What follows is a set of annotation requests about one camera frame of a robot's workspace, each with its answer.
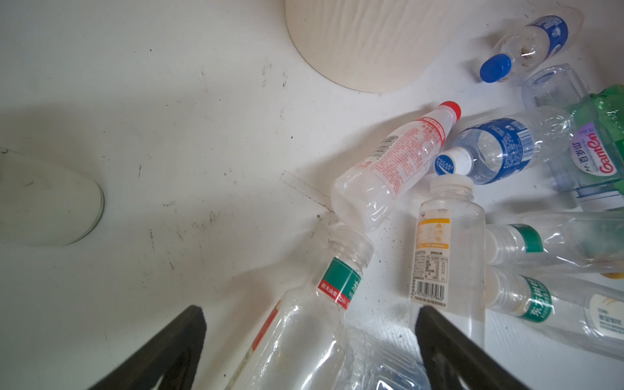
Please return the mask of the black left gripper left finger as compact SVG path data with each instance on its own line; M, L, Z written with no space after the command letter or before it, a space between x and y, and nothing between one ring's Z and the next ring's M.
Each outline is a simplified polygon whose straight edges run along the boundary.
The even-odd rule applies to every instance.
M93 389L190 389L206 336L202 308L191 305Z

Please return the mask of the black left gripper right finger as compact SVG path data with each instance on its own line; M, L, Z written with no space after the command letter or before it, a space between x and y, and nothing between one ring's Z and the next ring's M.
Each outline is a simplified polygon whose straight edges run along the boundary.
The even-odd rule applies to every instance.
M414 332L432 389L528 390L434 307L420 309Z

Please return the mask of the clear bottle green red label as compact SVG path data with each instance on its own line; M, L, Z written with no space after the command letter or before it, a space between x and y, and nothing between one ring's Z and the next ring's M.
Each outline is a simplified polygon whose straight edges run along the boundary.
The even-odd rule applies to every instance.
M345 314L374 253L363 233L339 226L321 268L274 306L229 389L333 389L345 362Z

